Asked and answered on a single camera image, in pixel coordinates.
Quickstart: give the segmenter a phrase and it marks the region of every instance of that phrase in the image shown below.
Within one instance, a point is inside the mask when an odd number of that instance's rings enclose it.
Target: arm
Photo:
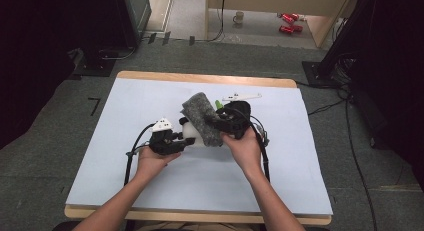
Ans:
[[[267,230],[304,230],[263,174],[261,151],[252,128],[249,128],[240,140],[224,133],[221,137],[230,147],[235,161],[252,187]]]
[[[150,148],[144,147],[139,153],[138,167],[134,178],[74,230],[118,230],[141,191],[169,162],[180,155],[181,153],[161,156],[155,154]]]

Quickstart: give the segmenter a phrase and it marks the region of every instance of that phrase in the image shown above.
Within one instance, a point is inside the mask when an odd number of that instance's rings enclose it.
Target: white tabletop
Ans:
[[[308,116],[296,88],[117,78],[81,163],[66,204],[100,206],[123,186],[130,151],[140,131],[162,117],[180,132],[182,103],[204,92],[211,103],[234,94],[248,102],[271,140],[271,184],[295,214],[332,215]],[[146,132],[140,142],[147,141]],[[136,170],[133,162],[131,177]],[[135,208],[259,212],[255,197],[227,147],[187,147],[134,203]]]

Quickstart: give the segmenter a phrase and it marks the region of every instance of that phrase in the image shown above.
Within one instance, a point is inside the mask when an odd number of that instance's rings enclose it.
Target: wooden table edge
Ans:
[[[65,206],[65,215],[68,218],[83,219],[96,211],[97,207],[69,205]],[[331,215],[295,215],[304,225],[327,225],[331,222]],[[211,222],[211,223],[264,223],[261,215],[254,213],[221,213],[221,212],[190,212],[167,210],[130,210],[125,219],[171,221],[171,222]]]
[[[145,79],[158,81],[174,82],[192,82],[192,83],[219,83],[232,85],[249,85],[261,87],[277,88],[297,88],[296,82],[292,79],[279,78],[259,78],[259,77],[241,77],[226,75],[206,75],[206,74],[181,74],[181,73],[162,73],[145,71],[121,71],[117,78],[126,79]]]

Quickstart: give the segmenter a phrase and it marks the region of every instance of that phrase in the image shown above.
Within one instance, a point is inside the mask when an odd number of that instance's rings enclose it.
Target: red object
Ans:
[[[299,14],[287,14],[288,16],[290,16],[294,21],[299,20]]]
[[[292,26],[290,26],[292,29],[293,29],[293,31],[295,31],[295,32],[302,32],[302,30],[303,30],[303,27],[302,26],[300,26],[300,25],[292,25]]]
[[[281,15],[281,18],[284,21],[286,21],[288,24],[293,24],[294,23],[294,19],[292,17],[290,17],[290,15],[288,15],[288,14]]]
[[[282,32],[282,33],[292,34],[294,32],[294,29],[292,27],[286,27],[286,26],[281,25],[279,31]]]

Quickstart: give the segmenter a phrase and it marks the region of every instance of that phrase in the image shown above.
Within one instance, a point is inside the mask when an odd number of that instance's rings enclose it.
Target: forearm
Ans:
[[[109,201],[82,221],[74,230],[118,230],[148,180],[133,179]]]
[[[304,230],[262,172],[247,174],[268,231]]]

